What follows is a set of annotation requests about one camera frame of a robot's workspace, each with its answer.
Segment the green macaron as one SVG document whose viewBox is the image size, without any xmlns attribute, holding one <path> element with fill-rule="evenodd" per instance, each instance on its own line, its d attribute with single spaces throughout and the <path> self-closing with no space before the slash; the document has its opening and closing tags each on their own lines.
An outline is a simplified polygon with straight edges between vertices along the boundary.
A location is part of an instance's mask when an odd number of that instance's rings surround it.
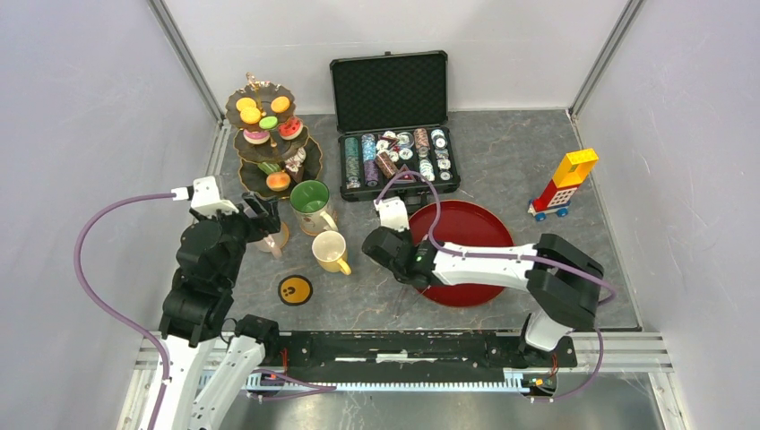
<svg viewBox="0 0 760 430">
<path fill-rule="evenodd" d="M 269 131 L 275 129 L 279 125 L 279 119 L 277 116 L 264 116 L 258 123 L 262 130 Z"/>
</svg>

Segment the orange peach bun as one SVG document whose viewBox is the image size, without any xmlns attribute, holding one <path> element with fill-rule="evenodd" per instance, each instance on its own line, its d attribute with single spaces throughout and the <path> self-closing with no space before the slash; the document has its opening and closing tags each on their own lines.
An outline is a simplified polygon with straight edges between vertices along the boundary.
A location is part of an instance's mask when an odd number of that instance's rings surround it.
<svg viewBox="0 0 760 430">
<path fill-rule="evenodd" d="M 266 177 L 265 184 L 274 192 L 283 192 L 290 187 L 291 176 L 285 171 L 274 172 Z"/>
</svg>

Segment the orange black coaster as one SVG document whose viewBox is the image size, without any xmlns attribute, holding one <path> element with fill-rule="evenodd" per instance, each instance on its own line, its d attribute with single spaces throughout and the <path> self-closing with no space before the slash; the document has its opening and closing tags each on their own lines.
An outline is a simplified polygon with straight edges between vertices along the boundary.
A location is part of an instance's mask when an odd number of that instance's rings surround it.
<svg viewBox="0 0 760 430">
<path fill-rule="evenodd" d="M 291 275 L 280 281 L 277 293 L 284 305 L 299 306 L 311 299 L 314 294 L 314 287 L 308 278 L 301 275 Z"/>
</svg>

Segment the yellow round cookie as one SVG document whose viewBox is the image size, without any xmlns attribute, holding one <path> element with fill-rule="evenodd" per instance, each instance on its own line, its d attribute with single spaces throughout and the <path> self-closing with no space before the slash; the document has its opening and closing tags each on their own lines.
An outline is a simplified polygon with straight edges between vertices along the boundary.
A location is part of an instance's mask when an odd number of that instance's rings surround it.
<svg viewBox="0 0 760 430">
<path fill-rule="evenodd" d="M 287 96 L 279 96 L 272 100 L 271 110 L 275 114 L 281 114 L 286 112 L 290 108 L 291 102 Z"/>
</svg>

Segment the red frosted donut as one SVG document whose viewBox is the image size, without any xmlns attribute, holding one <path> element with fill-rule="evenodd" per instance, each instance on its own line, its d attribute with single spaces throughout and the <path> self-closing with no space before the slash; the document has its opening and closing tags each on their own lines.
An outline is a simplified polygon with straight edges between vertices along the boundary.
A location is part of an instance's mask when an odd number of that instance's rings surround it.
<svg viewBox="0 0 760 430">
<path fill-rule="evenodd" d="M 297 116 L 293 116 L 278 126 L 278 133 L 282 140 L 292 141 L 302 134 L 303 129 L 303 121 Z"/>
</svg>

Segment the orange round biscuit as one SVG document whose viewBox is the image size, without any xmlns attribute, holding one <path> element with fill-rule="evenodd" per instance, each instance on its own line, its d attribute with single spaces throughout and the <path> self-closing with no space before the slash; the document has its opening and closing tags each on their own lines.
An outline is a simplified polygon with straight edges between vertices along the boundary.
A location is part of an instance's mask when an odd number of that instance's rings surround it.
<svg viewBox="0 0 760 430">
<path fill-rule="evenodd" d="M 240 119 L 244 124 L 255 125 L 260 122 L 262 118 L 262 112 L 258 107 L 244 107 L 240 110 Z"/>
</svg>

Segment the orange waffle biscuit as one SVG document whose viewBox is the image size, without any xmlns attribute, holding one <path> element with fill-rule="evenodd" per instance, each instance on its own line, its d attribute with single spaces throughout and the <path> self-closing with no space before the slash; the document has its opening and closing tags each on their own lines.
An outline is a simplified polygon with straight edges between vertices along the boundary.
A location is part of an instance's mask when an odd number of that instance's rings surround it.
<svg viewBox="0 0 760 430">
<path fill-rule="evenodd" d="M 254 99 L 249 97 L 243 97 L 237 100 L 235 104 L 236 110 L 242 111 L 246 108 L 256 108 L 256 102 Z"/>
</svg>

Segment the white striped donut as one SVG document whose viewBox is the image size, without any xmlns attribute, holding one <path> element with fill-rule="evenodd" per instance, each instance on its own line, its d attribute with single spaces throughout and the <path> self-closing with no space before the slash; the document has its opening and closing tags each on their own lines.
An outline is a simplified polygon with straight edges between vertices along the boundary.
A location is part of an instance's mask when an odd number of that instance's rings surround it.
<svg viewBox="0 0 760 430">
<path fill-rule="evenodd" d="M 298 172 L 302 167 L 306 157 L 306 150 L 303 147 L 298 148 L 295 154 L 286 160 L 286 168 L 291 171 Z"/>
</svg>

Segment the beige purple mug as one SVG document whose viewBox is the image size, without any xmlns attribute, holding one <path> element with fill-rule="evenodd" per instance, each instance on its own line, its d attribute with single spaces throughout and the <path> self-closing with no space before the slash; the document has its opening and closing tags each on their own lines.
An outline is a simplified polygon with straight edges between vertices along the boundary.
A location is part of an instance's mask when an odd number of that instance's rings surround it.
<svg viewBox="0 0 760 430">
<path fill-rule="evenodd" d="M 271 254 L 275 259 L 282 257 L 282 249 L 280 249 L 274 241 L 273 234 L 267 235 L 263 239 L 254 242 L 254 246 L 257 250 Z"/>
</svg>

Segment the chocolate cake slice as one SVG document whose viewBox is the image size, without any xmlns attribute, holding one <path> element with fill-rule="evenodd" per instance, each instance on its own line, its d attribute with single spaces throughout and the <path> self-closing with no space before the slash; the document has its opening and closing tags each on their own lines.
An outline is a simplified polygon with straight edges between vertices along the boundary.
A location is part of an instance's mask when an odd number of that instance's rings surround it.
<svg viewBox="0 0 760 430">
<path fill-rule="evenodd" d="M 289 174 L 291 178 L 291 183 L 294 186 L 296 186 L 303 180 L 303 177 L 305 174 L 305 167 L 302 164 L 287 165 L 286 172 Z"/>
</svg>

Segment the green bowl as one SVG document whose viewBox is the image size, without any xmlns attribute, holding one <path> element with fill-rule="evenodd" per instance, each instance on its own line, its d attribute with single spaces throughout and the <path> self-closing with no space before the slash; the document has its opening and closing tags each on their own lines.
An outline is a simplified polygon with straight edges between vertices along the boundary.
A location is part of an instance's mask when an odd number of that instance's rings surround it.
<svg viewBox="0 0 760 430">
<path fill-rule="evenodd" d="M 337 212 L 331 203 L 327 185 L 318 180 L 297 184 L 289 197 L 301 230 L 312 237 L 324 231 L 337 231 Z"/>
</svg>

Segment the woven coaster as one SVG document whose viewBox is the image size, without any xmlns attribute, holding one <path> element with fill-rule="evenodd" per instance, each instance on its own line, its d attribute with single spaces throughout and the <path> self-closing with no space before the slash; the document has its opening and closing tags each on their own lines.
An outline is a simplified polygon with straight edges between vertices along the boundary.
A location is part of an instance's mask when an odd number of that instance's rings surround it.
<svg viewBox="0 0 760 430">
<path fill-rule="evenodd" d="M 278 233 L 275 233 L 272 235 L 275 241 L 275 244 L 282 249 L 289 241 L 289 227 L 288 225 L 282 221 L 280 231 Z"/>
</svg>

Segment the yellow cup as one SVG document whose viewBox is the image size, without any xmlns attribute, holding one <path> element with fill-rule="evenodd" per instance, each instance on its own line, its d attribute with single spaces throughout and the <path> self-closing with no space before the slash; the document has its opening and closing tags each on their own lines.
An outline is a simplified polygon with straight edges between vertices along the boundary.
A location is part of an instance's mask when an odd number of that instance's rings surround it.
<svg viewBox="0 0 760 430">
<path fill-rule="evenodd" d="M 311 245 L 313 256 L 318 264 L 331 273 L 350 275 L 348 248 L 344 236 L 337 231 L 324 231 L 314 238 Z"/>
</svg>

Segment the white rectangular pastry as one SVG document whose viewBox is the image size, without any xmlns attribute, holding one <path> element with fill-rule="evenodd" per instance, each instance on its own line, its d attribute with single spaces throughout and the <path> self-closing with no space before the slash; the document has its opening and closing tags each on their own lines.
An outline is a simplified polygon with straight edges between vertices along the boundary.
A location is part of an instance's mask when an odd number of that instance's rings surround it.
<svg viewBox="0 0 760 430">
<path fill-rule="evenodd" d="M 261 162 L 257 167 L 264 172 L 267 176 L 281 172 L 281 166 L 279 163 L 273 162 Z"/>
</svg>

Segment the red round tray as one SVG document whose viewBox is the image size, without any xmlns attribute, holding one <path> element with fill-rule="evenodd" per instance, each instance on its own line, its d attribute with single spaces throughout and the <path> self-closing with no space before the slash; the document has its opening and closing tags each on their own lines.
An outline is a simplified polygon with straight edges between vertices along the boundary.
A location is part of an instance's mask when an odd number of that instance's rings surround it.
<svg viewBox="0 0 760 430">
<path fill-rule="evenodd" d="M 510 232 L 496 215 L 475 203 L 457 200 L 442 202 L 442 216 L 434 237 L 440 243 L 491 247 L 514 245 Z M 502 292 L 501 287 L 477 283 L 435 285 L 419 291 L 423 297 L 439 305 L 459 308 L 486 304 Z"/>
</svg>

